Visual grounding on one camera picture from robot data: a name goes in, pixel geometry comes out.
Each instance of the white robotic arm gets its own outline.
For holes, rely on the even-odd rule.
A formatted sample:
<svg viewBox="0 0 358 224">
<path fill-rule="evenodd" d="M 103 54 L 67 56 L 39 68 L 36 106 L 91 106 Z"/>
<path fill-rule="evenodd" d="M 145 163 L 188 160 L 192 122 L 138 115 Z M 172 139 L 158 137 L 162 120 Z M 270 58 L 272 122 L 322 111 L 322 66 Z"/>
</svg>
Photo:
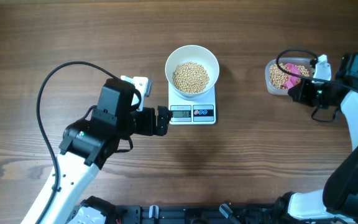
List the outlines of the white robotic arm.
<svg viewBox="0 0 358 224">
<path fill-rule="evenodd" d="M 350 91 L 343 99 L 341 109 L 349 126 L 352 150 L 354 150 L 358 146 L 358 93 Z M 323 203 L 323 189 L 305 194 L 293 194 L 288 206 L 288 214 L 298 220 L 338 217 L 347 222 L 353 222 L 351 218 L 327 212 Z"/>
<path fill-rule="evenodd" d="M 105 160 L 117 150 L 120 139 L 129 140 L 132 133 L 151 136 L 164 135 L 170 120 L 169 110 L 159 106 L 158 127 L 153 108 L 144 108 L 144 97 L 150 95 L 151 81 L 146 77 L 121 77 L 123 81 L 108 80 L 103 86 L 97 106 L 89 109 L 84 118 L 71 124 L 63 134 L 57 156 L 59 185 L 53 201 L 39 223 L 64 223 L 70 216 L 83 191 L 98 174 Z M 92 111 L 91 121 L 85 120 Z M 39 196 L 22 224 L 36 223 L 53 192 L 55 171 L 52 170 Z M 105 217 L 84 215 L 77 223 L 104 223 Z"/>
</svg>

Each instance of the plastic container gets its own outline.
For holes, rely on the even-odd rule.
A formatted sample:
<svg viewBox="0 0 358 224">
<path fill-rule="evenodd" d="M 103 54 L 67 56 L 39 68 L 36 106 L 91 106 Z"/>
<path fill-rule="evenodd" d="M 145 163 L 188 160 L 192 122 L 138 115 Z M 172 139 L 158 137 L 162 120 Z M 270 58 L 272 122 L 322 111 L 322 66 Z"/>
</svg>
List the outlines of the plastic container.
<svg viewBox="0 0 358 224">
<path fill-rule="evenodd" d="M 177 66 L 186 62 L 195 62 L 202 65 L 209 76 L 209 83 L 200 93 L 185 93 L 178 90 L 173 84 L 173 73 L 177 69 Z M 187 99 L 192 99 L 206 93 L 215 85 L 219 77 L 219 63 L 218 60 L 216 60 L 215 55 L 205 47 L 186 45 L 176 49 L 169 56 L 165 64 L 165 75 L 167 76 L 169 85 L 173 87 L 176 93 Z"/>
<path fill-rule="evenodd" d="M 310 67 L 310 59 L 308 58 L 280 58 L 280 60 L 278 61 L 279 63 L 283 63 L 284 65 L 287 63 L 291 63 L 294 65 L 303 65 L 305 66 L 305 68 L 307 68 L 309 70 L 309 74 L 312 75 L 313 74 L 313 69 Z M 287 95 L 288 94 L 288 90 L 281 90 L 278 88 L 275 88 L 272 84 L 272 82 L 270 81 L 270 72 L 269 72 L 269 68 L 271 65 L 273 65 L 274 63 L 276 63 L 276 60 L 273 59 L 271 60 L 267 65 L 266 65 L 266 69 L 265 69 L 265 77 L 266 77 L 266 86 L 267 86 L 267 91 L 273 95 Z"/>
</svg>

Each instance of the scale display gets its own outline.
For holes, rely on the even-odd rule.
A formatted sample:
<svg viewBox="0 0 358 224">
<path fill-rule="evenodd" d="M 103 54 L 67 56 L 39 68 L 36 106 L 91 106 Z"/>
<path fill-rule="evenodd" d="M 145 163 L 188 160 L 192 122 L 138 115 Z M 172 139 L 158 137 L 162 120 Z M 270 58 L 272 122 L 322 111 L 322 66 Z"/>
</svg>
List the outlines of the scale display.
<svg viewBox="0 0 358 224">
<path fill-rule="evenodd" d="M 212 87 L 206 94 L 187 100 L 168 87 L 168 104 L 172 111 L 170 124 L 214 124 L 216 122 L 215 89 Z"/>
<path fill-rule="evenodd" d="M 190 118 L 190 111 L 172 111 L 174 118 Z"/>
</svg>

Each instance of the kitchen scale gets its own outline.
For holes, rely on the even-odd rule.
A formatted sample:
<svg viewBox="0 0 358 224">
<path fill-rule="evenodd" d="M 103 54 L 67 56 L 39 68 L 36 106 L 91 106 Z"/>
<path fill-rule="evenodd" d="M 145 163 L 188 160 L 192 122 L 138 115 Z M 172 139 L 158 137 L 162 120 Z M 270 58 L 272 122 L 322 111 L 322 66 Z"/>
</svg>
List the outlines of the kitchen scale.
<svg viewBox="0 0 358 224">
<path fill-rule="evenodd" d="M 215 86 L 200 96 L 180 95 L 168 84 L 168 105 L 173 113 L 170 124 L 214 124 L 216 122 Z"/>
</svg>

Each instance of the robotic arm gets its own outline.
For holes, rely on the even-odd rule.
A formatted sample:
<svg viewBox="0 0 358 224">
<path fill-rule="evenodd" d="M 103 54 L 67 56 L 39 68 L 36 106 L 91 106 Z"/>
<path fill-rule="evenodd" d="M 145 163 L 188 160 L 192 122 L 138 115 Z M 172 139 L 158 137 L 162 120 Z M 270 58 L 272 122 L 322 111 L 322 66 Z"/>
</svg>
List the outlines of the robotic arm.
<svg viewBox="0 0 358 224">
<path fill-rule="evenodd" d="M 107 79 L 98 105 L 92 106 L 83 118 L 64 130 L 57 156 L 60 182 L 52 203 L 39 223 L 64 223 L 106 159 L 113 153 L 129 151 L 118 149 L 120 140 L 129 141 L 132 149 L 132 134 L 163 136 L 167 133 L 171 112 L 159 106 L 156 117 L 154 108 L 143 107 L 143 96 L 150 95 L 151 81 L 145 77 L 121 78 L 123 80 Z M 85 118 L 90 112 L 92 115 L 88 121 Z M 48 205 L 54 183 L 53 170 L 23 224 L 37 222 Z M 104 223 L 102 220 L 105 218 L 101 216 L 100 222 Z"/>
<path fill-rule="evenodd" d="M 328 77 L 317 71 L 315 77 Z M 343 57 L 336 81 L 358 90 L 358 54 Z M 353 150 L 328 179 L 324 189 L 287 195 L 289 216 L 297 220 L 338 217 L 358 223 L 358 93 L 343 86 L 302 80 L 288 94 L 294 101 L 315 106 L 316 111 L 329 106 L 340 107 L 349 125 Z"/>
</svg>

